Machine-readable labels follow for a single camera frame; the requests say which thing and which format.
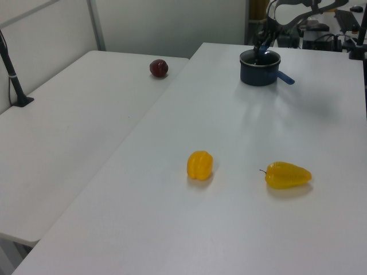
black device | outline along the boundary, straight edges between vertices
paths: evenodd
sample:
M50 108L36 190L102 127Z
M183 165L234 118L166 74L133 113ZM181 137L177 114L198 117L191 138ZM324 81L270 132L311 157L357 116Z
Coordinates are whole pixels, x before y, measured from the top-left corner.
M291 31L281 31L277 37L278 47L280 48L298 48L299 47L299 33L296 28Z
M299 24L298 29L300 30L301 37L303 37L303 33L305 31L314 31L314 32L329 32L330 27L326 24L319 23L318 20L305 20L301 24Z
M11 80L11 83L13 84L14 90L18 96L18 100L16 103L14 103L14 106L17 107L24 107L26 105L28 105L29 103L31 103L34 99L31 97L26 97L25 94L23 93L23 89L21 87L21 84L19 83L19 79L17 74L15 73L13 64L11 63L10 57L9 57L9 53L7 51L7 45L5 42L5 38L2 35L2 32L0 31L0 54L2 57L2 60L4 62L4 65L6 67L7 73L9 75L9 78Z
M303 35L302 49L341 52L342 41L329 32L306 31Z
M346 33L347 31L359 31L360 24L351 11L336 10L335 17L339 23L341 32Z
M367 52L367 46L364 45L365 36L367 32L367 4L365 7L365 12L362 19L362 24L359 29L359 34L357 38L357 43L352 45L350 48L349 58L355 60L364 60L365 53Z
M361 13L363 11L363 7L361 6L354 6L349 9L350 11L353 11L355 13Z

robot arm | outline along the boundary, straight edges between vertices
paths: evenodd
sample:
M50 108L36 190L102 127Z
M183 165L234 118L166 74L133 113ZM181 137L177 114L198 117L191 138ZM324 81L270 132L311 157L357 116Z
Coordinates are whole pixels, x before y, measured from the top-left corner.
M302 19L343 6L349 0L270 0L263 30L254 38L254 51L269 47L282 29L291 29Z

saucepan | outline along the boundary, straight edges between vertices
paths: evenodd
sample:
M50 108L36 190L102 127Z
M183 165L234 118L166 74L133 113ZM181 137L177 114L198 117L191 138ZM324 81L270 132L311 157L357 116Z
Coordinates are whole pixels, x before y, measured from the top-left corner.
M294 80L279 70L280 55L271 50L255 55L247 50L240 55L241 81L251 86L266 86L278 78L292 85Z

table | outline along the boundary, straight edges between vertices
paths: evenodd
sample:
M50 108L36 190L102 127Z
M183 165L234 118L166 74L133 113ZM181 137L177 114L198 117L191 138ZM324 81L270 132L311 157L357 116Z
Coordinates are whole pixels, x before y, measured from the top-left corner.
M187 59L89 52L0 116L0 237L34 246L169 86Z
M251 87L250 48L203 44L14 275L365 274L362 62L276 48L296 83ZM196 150L214 157L200 184ZM313 180L268 188L278 160Z

pot handle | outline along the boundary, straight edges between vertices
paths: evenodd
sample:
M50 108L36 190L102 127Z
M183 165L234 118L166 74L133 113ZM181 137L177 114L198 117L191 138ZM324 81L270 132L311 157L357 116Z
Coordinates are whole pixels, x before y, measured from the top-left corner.
M285 73L281 71L277 71L276 76L278 76L281 80L283 80L288 85L292 85L295 82L293 79L291 79L289 76L287 76Z

